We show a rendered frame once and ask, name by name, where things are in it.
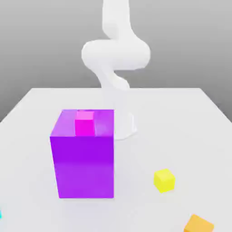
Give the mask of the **small magenta cube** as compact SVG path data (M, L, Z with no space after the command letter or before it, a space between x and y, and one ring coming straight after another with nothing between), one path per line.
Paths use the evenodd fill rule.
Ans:
M95 136L93 111L77 111L75 117L76 136Z

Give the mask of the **small yellow cube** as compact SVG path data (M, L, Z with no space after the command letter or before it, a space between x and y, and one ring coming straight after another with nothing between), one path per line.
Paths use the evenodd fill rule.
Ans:
M160 193L171 191L175 187L175 176L169 169L155 171L154 185Z

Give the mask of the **small orange cube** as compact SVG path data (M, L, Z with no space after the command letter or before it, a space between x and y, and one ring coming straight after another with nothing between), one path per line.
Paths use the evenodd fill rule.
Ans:
M193 214L184 228L184 232L213 232L214 225Z

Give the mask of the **large purple box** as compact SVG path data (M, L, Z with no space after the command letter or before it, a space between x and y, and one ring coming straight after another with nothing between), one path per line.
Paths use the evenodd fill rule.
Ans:
M50 135L60 198L114 197L114 111L93 111L95 136L76 136L76 109L62 110Z

